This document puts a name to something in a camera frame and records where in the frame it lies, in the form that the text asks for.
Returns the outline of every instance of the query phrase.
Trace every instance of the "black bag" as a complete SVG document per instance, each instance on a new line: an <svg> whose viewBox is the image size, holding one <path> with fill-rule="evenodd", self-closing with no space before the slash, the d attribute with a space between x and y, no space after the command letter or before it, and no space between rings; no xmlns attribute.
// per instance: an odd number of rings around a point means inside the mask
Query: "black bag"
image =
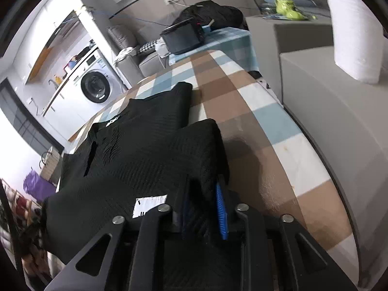
<svg viewBox="0 0 388 291"><path fill-rule="evenodd" d="M172 25L190 17L194 17L201 26L208 25L214 19L215 22L211 25L212 30L224 27L239 28L243 22L243 14L239 9L233 6L221 6L212 0L208 0L185 8Z"/></svg>

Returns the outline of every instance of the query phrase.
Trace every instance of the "window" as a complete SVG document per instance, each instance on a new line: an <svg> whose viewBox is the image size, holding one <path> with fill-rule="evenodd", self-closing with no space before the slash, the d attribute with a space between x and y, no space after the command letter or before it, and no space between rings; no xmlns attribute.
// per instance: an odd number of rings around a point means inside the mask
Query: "window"
<svg viewBox="0 0 388 291"><path fill-rule="evenodd" d="M15 130L38 154L46 152L51 146L62 153L63 146L31 115L7 79L0 83L0 109Z"/></svg>

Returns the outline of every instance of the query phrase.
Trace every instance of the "grey pillow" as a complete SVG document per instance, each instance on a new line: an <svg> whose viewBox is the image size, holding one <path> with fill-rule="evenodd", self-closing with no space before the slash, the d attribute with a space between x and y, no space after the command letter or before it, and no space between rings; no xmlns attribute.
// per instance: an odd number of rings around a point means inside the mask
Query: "grey pillow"
<svg viewBox="0 0 388 291"><path fill-rule="evenodd" d="M120 50L137 45L136 37L124 25L108 27L108 34Z"/></svg>

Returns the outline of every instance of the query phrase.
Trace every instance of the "sofa cushion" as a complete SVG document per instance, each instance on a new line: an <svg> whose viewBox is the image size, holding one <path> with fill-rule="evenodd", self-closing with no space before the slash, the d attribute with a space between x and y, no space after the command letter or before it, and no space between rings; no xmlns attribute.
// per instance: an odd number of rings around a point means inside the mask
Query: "sofa cushion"
<svg viewBox="0 0 388 291"><path fill-rule="evenodd" d="M148 77L162 70L163 66L160 63L158 53L155 51L146 56L139 64L139 69L143 73L144 77Z"/></svg>
<svg viewBox="0 0 388 291"><path fill-rule="evenodd" d="M108 34L120 50L128 47L135 47L137 45L136 37L124 25L108 27Z"/></svg>
<svg viewBox="0 0 388 291"><path fill-rule="evenodd" d="M157 43L158 40L151 40L150 42L147 42L146 44L141 46L137 53L143 56L149 55L155 51L155 46Z"/></svg>

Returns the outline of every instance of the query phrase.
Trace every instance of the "yellow bottle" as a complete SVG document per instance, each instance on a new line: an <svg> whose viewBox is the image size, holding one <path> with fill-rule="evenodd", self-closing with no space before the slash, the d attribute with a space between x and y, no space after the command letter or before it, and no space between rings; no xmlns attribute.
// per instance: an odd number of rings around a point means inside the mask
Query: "yellow bottle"
<svg viewBox="0 0 388 291"><path fill-rule="evenodd" d="M63 81L62 78L57 75L54 75L54 79L55 79L55 83L57 83L58 85L60 85Z"/></svg>

